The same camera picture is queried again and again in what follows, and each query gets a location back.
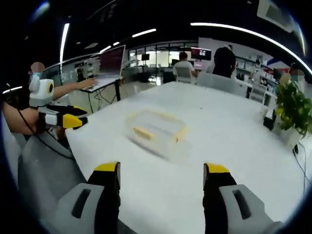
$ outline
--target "face mask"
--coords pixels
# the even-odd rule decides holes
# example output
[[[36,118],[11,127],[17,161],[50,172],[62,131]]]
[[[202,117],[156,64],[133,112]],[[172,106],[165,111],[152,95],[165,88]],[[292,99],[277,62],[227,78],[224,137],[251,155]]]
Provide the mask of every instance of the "face mask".
[[[298,76],[298,75],[291,75],[291,78],[293,81],[299,82],[304,79],[304,76]]]

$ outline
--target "potted plant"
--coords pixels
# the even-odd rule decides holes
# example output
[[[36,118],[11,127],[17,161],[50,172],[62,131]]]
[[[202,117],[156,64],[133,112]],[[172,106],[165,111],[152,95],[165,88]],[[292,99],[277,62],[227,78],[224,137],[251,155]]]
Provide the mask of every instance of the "potted plant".
[[[278,86],[276,125],[280,136],[290,148],[312,133],[312,103],[295,82]]]

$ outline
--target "black ceiling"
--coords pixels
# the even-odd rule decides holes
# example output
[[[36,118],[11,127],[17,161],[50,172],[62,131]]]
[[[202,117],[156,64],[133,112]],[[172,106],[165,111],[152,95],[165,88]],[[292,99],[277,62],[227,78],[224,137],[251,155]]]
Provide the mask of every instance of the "black ceiling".
[[[282,43],[303,57],[297,37],[257,17],[259,0],[249,1],[251,4],[247,0],[49,1],[49,10],[36,22],[29,24],[25,19],[39,4],[34,2],[21,10],[22,16],[19,16],[25,21],[20,35],[21,49],[25,53],[24,64],[30,66],[34,61],[41,61],[49,66],[59,62],[61,35],[67,22],[70,27],[64,60],[99,52],[116,41],[133,48],[160,41],[210,37],[247,45],[288,64],[294,61],[281,49],[253,35],[230,29],[192,27],[191,22],[216,22],[250,29]],[[131,38],[135,33],[152,28],[157,31]],[[84,49],[94,42],[98,43],[96,47]]]

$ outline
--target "green leaves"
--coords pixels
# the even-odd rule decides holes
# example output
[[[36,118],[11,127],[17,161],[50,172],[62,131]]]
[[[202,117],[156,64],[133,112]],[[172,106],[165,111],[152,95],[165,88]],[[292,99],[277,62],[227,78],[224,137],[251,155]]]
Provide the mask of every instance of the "green leaves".
[[[305,98],[295,82],[278,86],[276,114],[281,116],[281,129],[295,128],[303,137],[312,134],[312,102]]]

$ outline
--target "transparent plastic container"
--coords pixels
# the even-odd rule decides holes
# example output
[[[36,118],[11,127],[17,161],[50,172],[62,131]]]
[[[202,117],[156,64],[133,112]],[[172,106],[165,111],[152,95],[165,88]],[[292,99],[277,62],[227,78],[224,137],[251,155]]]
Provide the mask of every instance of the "transparent plastic container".
[[[190,145],[186,124],[163,113],[144,110],[127,118],[127,137],[140,148],[173,162],[182,162]]]

